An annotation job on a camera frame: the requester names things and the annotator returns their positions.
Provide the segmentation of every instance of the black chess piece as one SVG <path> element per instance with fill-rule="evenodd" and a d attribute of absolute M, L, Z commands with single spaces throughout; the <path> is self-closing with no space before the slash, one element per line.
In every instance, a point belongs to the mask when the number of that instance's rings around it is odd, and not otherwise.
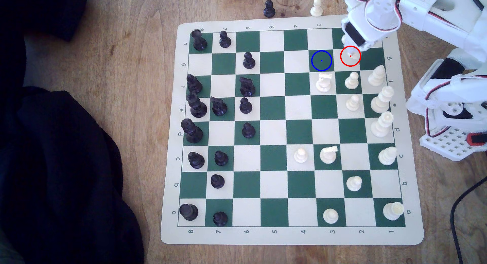
<path fill-rule="evenodd" d="M 187 155 L 189 165 L 195 169 L 199 169 L 204 165 L 204 157 L 196 152 L 189 152 Z"/>
<path fill-rule="evenodd" d="M 264 8 L 264 16 L 267 18 L 272 18 L 276 14 L 276 10 L 272 7 L 272 1 L 266 0 L 265 1 L 265 8 Z"/>
<path fill-rule="evenodd" d="M 195 93 L 189 93 L 189 95 L 186 97 L 186 100 L 191 107 L 190 112 L 193 117 L 201 118 L 206 115 L 208 108 L 206 107 L 206 104 L 201 102 L 200 98 L 198 98 Z"/>
<path fill-rule="evenodd" d="M 201 36 L 201 31 L 199 31 L 198 29 L 195 29 L 191 32 L 191 37 L 193 37 L 194 40 L 193 47 L 198 51 L 204 50 L 208 45 L 206 40 Z"/>
<path fill-rule="evenodd" d="M 179 207 L 179 213 L 187 221 L 192 221 L 198 216 L 198 208 L 192 204 L 183 204 Z"/>
<path fill-rule="evenodd" d="M 223 48 L 228 48 L 232 44 L 232 40 L 228 37 L 227 31 L 223 30 L 220 32 L 220 46 Z"/>
<path fill-rule="evenodd" d="M 223 99 L 215 98 L 215 97 L 210 97 L 211 101 L 211 110 L 213 113 L 217 116 L 223 116 L 227 111 L 228 107 L 225 102 L 223 102 Z"/>
<path fill-rule="evenodd" d="M 254 68 L 255 67 L 255 60 L 252 58 L 252 54 L 250 52 L 246 52 L 243 56 L 244 56 L 243 57 L 244 67 L 247 69 Z"/>
<path fill-rule="evenodd" d="M 196 126 L 191 119 L 183 119 L 183 121 L 181 121 L 181 127 L 186 133 L 186 140 L 188 142 L 197 143 L 203 138 L 203 131 Z"/>
<path fill-rule="evenodd" d="M 215 189 L 220 189 L 225 185 L 225 179 L 221 175 L 214 174 L 211 176 L 211 186 Z"/>

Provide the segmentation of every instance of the green square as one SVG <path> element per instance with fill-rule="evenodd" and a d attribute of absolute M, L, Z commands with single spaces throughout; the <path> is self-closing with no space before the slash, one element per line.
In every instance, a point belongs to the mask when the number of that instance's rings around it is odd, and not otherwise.
<path fill-rule="evenodd" d="M 343 198 L 317 198 L 316 208 L 318 210 L 318 227 L 346 227 L 345 219 L 345 200 Z M 328 224 L 323 219 L 323 212 L 326 209 L 334 209 L 338 213 L 338 220 L 333 224 Z"/>
<path fill-rule="evenodd" d="M 260 172 L 234 172 L 233 197 L 260 198 Z"/>
<path fill-rule="evenodd" d="M 235 120 L 235 98 L 219 98 L 219 99 L 222 99 L 223 102 L 227 104 L 228 110 L 224 115 L 217 116 L 213 112 L 213 103 L 210 103 L 210 107 L 208 107 L 208 113 L 210 113 L 210 121 Z"/>
<path fill-rule="evenodd" d="M 377 227 L 406 227 L 406 222 L 404 221 L 404 214 L 401 215 L 396 220 L 388 220 L 384 216 L 384 206 L 387 203 L 400 202 L 401 198 L 374 198 L 374 209 L 375 209 L 375 226 Z"/>
<path fill-rule="evenodd" d="M 284 52 L 260 52 L 260 73 L 284 73 Z"/>
<path fill-rule="evenodd" d="M 311 118 L 338 118 L 335 95 L 311 96 Z"/>
<path fill-rule="evenodd" d="M 211 62 L 212 75 L 234 75 L 235 53 L 213 54 Z"/>
<path fill-rule="evenodd" d="M 286 120 L 286 137 L 288 144 L 313 144 L 311 120 Z"/>
<path fill-rule="evenodd" d="M 216 227 L 213 222 L 213 215 L 217 212 L 224 212 L 228 216 L 228 222 L 224 227 L 232 226 L 233 199 L 206 199 L 206 216 L 204 225 Z"/>
<path fill-rule="evenodd" d="M 198 126 L 203 131 L 203 138 L 197 143 L 191 143 L 186 140 L 186 134 L 183 132 L 183 129 L 180 129 L 178 133 L 183 136 L 183 145 L 184 146 L 206 146 L 208 145 L 208 131 L 210 130 L 210 123 L 208 121 L 194 121 L 193 122 L 196 126 Z"/>
<path fill-rule="evenodd" d="M 206 172 L 182 172 L 179 198 L 206 198 Z"/>
<path fill-rule="evenodd" d="M 340 143 L 367 143 L 363 118 L 338 119 Z"/>
<path fill-rule="evenodd" d="M 207 46 L 205 49 L 198 51 L 194 49 L 193 47 L 194 39 L 193 37 L 191 37 L 191 33 L 189 33 L 189 53 L 190 54 L 210 54 L 212 52 L 213 33 L 201 33 L 201 36 L 206 40 Z"/>
<path fill-rule="evenodd" d="M 311 61 L 309 64 L 309 72 L 333 72 L 335 70 L 333 65 L 333 50 L 309 50 L 309 60 Z"/>
<path fill-rule="evenodd" d="M 216 151 L 222 151 L 228 155 L 228 163 L 219 166 L 215 162 Z M 209 146 L 208 147 L 208 172 L 233 171 L 233 146 Z"/>
<path fill-rule="evenodd" d="M 372 197 L 372 181 L 370 180 L 370 171 L 342 171 L 343 173 L 343 191 L 345 197 Z M 347 180 L 350 177 L 359 176 L 362 178 L 362 187 L 356 192 L 352 192 L 347 187 Z"/>
<path fill-rule="evenodd" d="M 261 227 L 288 227 L 287 198 L 260 199 Z"/>
<path fill-rule="evenodd" d="M 331 146 L 337 146 L 337 159 L 331 163 L 326 164 L 320 159 L 321 149 Z M 341 155 L 340 155 L 340 144 L 315 144 L 313 145 L 313 150 L 315 154 L 315 170 L 341 170 Z"/>
<path fill-rule="evenodd" d="M 287 172 L 287 192 L 289 198 L 316 197 L 314 171 Z"/>
<path fill-rule="evenodd" d="M 286 96 L 309 95 L 309 73 L 284 74 Z"/>
<path fill-rule="evenodd" d="M 308 31 L 284 30 L 284 51 L 308 50 Z"/>
<path fill-rule="evenodd" d="M 258 97 L 260 92 L 260 75 L 259 74 L 249 74 L 249 75 L 235 75 L 235 97 L 243 97 L 240 92 L 241 83 L 240 77 L 248 78 L 252 80 L 252 84 L 255 86 L 255 93 L 252 97 Z"/>
<path fill-rule="evenodd" d="M 361 70 L 374 70 L 377 66 L 384 65 L 384 50 L 382 48 L 370 48 L 362 52 L 360 60 Z"/>
<path fill-rule="evenodd" d="M 368 144 L 370 170 L 397 169 L 397 158 L 391 165 L 384 165 L 379 161 L 379 153 L 387 147 L 395 146 L 394 143 L 374 143 Z"/>
<path fill-rule="evenodd" d="M 237 52 L 259 52 L 260 32 L 237 32 Z"/>
<path fill-rule="evenodd" d="M 255 128 L 255 136 L 246 138 L 242 134 L 244 124 L 248 122 Z M 260 121 L 236 121 L 235 122 L 235 145 L 259 145 L 260 144 Z"/>
<path fill-rule="evenodd" d="M 286 119 L 284 96 L 260 97 L 260 120 Z"/>
<path fill-rule="evenodd" d="M 335 84 L 337 87 L 337 94 L 362 94 L 362 85 L 360 80 L 360 71 L 356 71 L 358 74 L 358 86 L 355 89 L 349 89 L 345 86 L 345 80 L 350 76 L 353 71 L 335 72 Z"/>
<path fill-rule="evenodd" d="M 260 170 L 280 171 L 287 169 L 286 145 L 261 145 Z"/>

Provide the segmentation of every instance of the white chess piece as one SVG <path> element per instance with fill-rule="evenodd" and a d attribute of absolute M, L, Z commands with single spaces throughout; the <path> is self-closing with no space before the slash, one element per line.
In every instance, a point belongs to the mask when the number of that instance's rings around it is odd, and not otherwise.
<path fill-rule="evenodd" d="M 396 220 L 404 213 L 404 206 L 400 202 L 387 203 L 382 212 L 387 219 Z"/>
<path fill-rule="evenodd" d="M 345 106 L 350 111 L 357 111 L 357 109 L 358 109 L 358 102 L 359 101 L 360 101 L 360 98 L 358 97 L 358 95 L 357 94 L 353 94 L 350 97 L 350 99 L 347 99 L 347 102 L 345 103 Z"/>
<path fill-rule="evenodd" d="M 387 147 L 379 153 L 379 161 L 384 165 L 391 165 L 397 156 L 397 148 L 394 146 Z"/>
<path fill-rule="evenodd" d="M 328 224 L 336 223 L 338 221 L 338 212 L 334 209 L 326 209 L 323 212 L 323 219 Z"/>
<path fill-rule="evenodd" d="M 391 86 L 384 86 L 377 97 L 370 102 L 372 110 L 376 113 L 383 113 L 389 109 L 389 102 L 394 95 L 394 88 Z"/>
<path fill-rule="evenodd" d="M 323 14 L 323 9 L 321 8 L 321 0 L 314 0 L 313 7 L 311 8 L 310 12 L 311 16 L 319 17 Z"/>
<path fill-rule="evenodd" d="M 308 153 L 306 152 L 305 149 L 299 148 L 295 153 L 294 153 L 294 160 L 303 163 L 308 159 Z"/>
<path fill-rule="evenodd" d="M 358 74 L 357 72 L 350 73 L 350 76 L 345 79 L 345 86 L 349 89 L 355 89 L 358 86 Z"/>
<path fill-rule="evenodd" d="M 351 176 L 347 179 L 347 188 L 352 191 L 356 192 L 360 190 L 362 187 L 362 178 L 359 176 Z"/>
<path fill-rule="evenodd" d="M 389 133 L 389 126 L 393 123 L 394 116 L 391 112 L 386 111 L 380 114 L 379 119 L 374 121 L 371 126 L 371 132 L 374 136 L 385 137 Z"/>
<path fill-rule="evenodd" d="M 337 159 L 337 146 L 331 146 L 321 149 L 320 159 L 326 164 L 331 164 Z"/>
<path fill-rule="evenodd" d="M 383 65 L 377 66 L 369 76 L 369 83 L 372 86 L 379 86 L 384 82 L 384 76 L 386 75 L 386 69 Z"/>

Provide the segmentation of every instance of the white pawn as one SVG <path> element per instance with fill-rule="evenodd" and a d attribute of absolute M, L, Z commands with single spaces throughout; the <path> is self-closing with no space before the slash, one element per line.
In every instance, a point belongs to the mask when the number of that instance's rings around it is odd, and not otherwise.
<path fill-rule="evenodd" d="M 383 113 L 389 109 L 389 102 L 394 95 L 394 88 L 391 86 L 384 86 L 379 95 L 372 99 L 370 106 L 376 113 Z"/>
<path fill-rule="evenodd" d="M 404 213 L 404 206 L 400 202 L 387 203 L 382 212 L 387 219 L 396 220 Z"/>
<path fill-rule="evenodd" d="M 389 133 L 389 126 L 393 123 L 394 116 L 391 112 L 386 111 L 380 114 L 379 119 L 374 121 L 371 126 L 371 132 L 374 136 L 385 137 Z"/>
<path fill-rule="evenodd" d="M 377 66 L 374 71 L 369 76 L 369 83 L 372 86 L 379 86 L 384 81 L 384 76 L 386 75 L 386 69 L 383 65 Z"/>
<path fill-rule="evenodd" d="M 311 16 L 319 17 L 323 14 L 323 9 L 321 8 L 321 0 L 314 0 L 313 7 L 311 8 L 310 12 Z"/>
<path fill-rule="evenodd" d="M 355 89 L 358 86 L 358 74 L 357 72 L 350 73 L 350 76 L 345 79 L 345 86 L 349 89 Z"/>
<path fill-rule="evenodd" d="M 359 101 L 360 101 L 360 98 L 358 97 L 358 95 L 357 94 L 353 94 L 350 97 L 350 99 L 347 99 L 347 102 L 345 103 L 345 106 L 350 111 L 357 111 L 357 109 L 358 109 L 358 102 Z"/>
<path fill-rule="evenodd" d="M 397 156 L 397 148 L 394 146 L 387 147 L 379 153 L 379 161 L 384 165 L 391 165 Z"/>

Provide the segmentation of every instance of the black pawn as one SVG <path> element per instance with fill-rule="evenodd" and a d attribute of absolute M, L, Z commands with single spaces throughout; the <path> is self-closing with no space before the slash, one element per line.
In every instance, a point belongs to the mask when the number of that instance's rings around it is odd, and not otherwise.
<path fill-rule="evenodd" d="M 198 216 L 198 208 L 192 204 L 183 204 L 179 207 L 179 213 L 188 221 L 195 220 Z"/>
<path fill-rule="evenodd" d="M 203 131 L 196 126 L 191 119 L 183 119 L 183 121 L 181 121 L 181 127 L 186 133 L 186 140 L 188 142 L 197 143 L 203 138 Z"/>
<path fill-rule="evenodd" d="M 204 165 L 204 157 L 196 152 L 189 152 L 187 155 L 189 165 L 195 169 L 199 169 Z"/>
<path fill-rule="evenodd" d="M 190 111 L 193 117 L 201 118 L 206 115 L 208 108 L 206 107 L 206 104 L 201 102 L 200 98 L 198 98 L 195 93 L 189 93 L 189 95 L 186 97 L 186 100 L 191 107 Z"/>
<path fill-rule="evenodd" d="M 206 40 L 201 36 L 201 31 L 199 31 L 198 29 L 195 29 L 191 32 L 191 37 L 193 37 L 194 40 L 193 47 L 198 51 L 204 50 L 208 45 Z"/>
<path fill-rule="evenodd" d="M 223 48 L 228 48 L 232 44 L 232 40 L 227 36 L 226 31 L 220 32 L 220 46 Z"/>
<path fill-rule="evenodd" d="M 247 98 L 240 99 L 240 111 L 244 114 L 248 114 L 252 111 L 252 104 L 248 102 Z"/>
<path fill-rule="evenodd" d="M 215 163 L 218 166 L 223 166 L 228 163 L 228 155 L 222 151 L 216 151 L 215 153 Z"/>
<path fill-rule="evenodd" d="M 228 222 L 228 216 L 224 212 L 217 212 L 213 215 L 213 223 L 218 227 L 223 227 Z"/>
<path fill-rule="evenodd" d="M 246 52 L 243 56 L 244 56 L 243 57 L 244 67 L 247 69 L 254 68 L 255 67 L 255 60 L 252 58 L 252 54 L 250 52 Z"/>
<path fill-rule="evenodd" d="M 267 18 L 272 18 L 276 14 L 276 10 L 272 7 L 272 1 L 265 1 L 264 16 Z"/>
<path fill-rule="evenodd" d="M 221 175 L 212 175 L 211 176 L 211 186 L 215 189 L 220 189 L 225 185 L 225 179 Z"/>

